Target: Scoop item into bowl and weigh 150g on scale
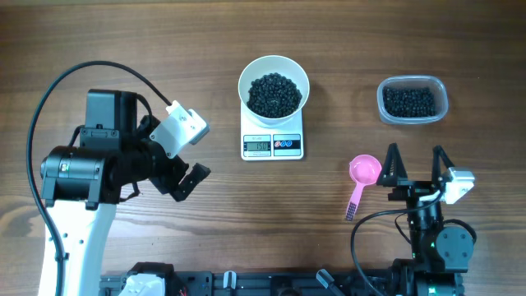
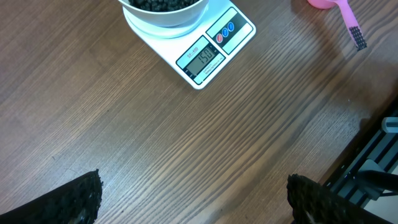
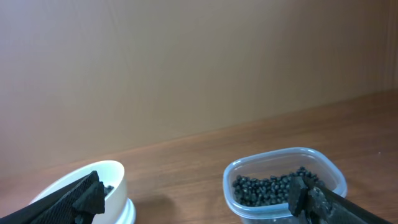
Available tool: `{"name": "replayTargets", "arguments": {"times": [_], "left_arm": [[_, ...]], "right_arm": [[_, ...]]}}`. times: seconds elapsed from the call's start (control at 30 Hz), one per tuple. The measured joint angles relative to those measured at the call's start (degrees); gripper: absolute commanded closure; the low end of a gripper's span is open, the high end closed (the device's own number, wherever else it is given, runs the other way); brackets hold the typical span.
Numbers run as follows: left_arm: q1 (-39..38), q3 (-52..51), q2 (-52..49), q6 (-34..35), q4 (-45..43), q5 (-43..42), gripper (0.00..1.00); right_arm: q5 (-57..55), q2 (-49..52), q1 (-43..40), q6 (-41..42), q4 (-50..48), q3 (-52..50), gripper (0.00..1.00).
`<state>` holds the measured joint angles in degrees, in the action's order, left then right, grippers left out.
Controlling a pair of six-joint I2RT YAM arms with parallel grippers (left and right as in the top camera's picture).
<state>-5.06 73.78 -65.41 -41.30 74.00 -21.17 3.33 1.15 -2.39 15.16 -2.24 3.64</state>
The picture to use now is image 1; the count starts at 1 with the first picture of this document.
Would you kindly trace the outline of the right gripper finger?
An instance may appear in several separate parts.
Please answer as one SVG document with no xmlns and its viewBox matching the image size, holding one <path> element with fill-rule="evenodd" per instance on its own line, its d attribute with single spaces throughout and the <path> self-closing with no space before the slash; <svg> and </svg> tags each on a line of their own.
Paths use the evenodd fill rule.
<svg viewBox="0 0 526 296">
<path fill-rule="evenodd" d="M 441 165 L 443 164 L 446 169 L 454 167 L 453 162 L 445 153 L 442 146 L 437 145 L 433 148 L 433 161 L 431 168 L 431 181 L 433 183 L 440 183 L 439 177 L 441 176 Z"/>
<path fill-rule="evenodd" d="M 407 180 L 407 171 L 399 153 L 398 145 L 391 143 L 376 184 L 378 186 L 398 186 L 400 182 Z"/>
</svg>

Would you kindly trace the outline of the pink plastic measuring scoop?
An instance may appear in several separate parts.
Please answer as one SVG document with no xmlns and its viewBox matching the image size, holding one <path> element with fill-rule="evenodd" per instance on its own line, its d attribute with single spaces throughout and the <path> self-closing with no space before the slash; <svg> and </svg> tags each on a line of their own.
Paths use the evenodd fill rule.
<svg viewBox="0 0 526 296">
<path fill-rule="evenodd" d="M 358 155 L 349 163 L 349 175 L 356 186 L 349 199 L 345 219 L 352 221 L 366 186 L 376 183 L 381 172 L 380 162 L 372 155 Z"/>
</svg>

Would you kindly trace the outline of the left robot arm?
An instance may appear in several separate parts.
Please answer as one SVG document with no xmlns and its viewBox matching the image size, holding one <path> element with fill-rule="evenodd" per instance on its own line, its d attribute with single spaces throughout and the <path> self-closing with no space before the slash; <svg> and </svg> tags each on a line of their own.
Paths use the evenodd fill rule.
<svg viewBox="0 0 526 296">
<path fill-rule="evenodd" d="M 158 120 L 137 117 L 142 95 L 89 90 L 85 123 L 72 143 L 55 147 L 43 160 L 41 196 L 54 226 L 48 234 L 40 276 L 41 295 L 96 295 L 108 232 L 123 202 L 122 187 L 149 180 L 163 195 L 184 201 L 209 174 L 202 164 L 180 157 L 210 130 L 193 109 L 177 101 Z"/>
</svg>

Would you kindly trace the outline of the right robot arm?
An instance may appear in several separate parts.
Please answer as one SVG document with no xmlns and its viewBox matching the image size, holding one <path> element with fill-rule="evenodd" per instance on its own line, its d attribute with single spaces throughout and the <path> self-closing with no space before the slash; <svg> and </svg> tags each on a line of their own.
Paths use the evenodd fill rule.
<svg viewBox="0 0 526 296">
<path fill-rule="evenodd" d="M 392 143 L 376 183 L 392 189 L 389 201 L 405 203 L 412 251 L 410 259 L 393 261 L 383 291 L 388 295 L 463 295 L 461 275 L 468 271 L 477 235 L 461 220 L 446 220 L 441 205 L 453 205 L 473 189 L 474 174 L 455 166 L 443 148 L 435 146 L 431 179 L 413 181 L 398 146 Z"/>
</svg>

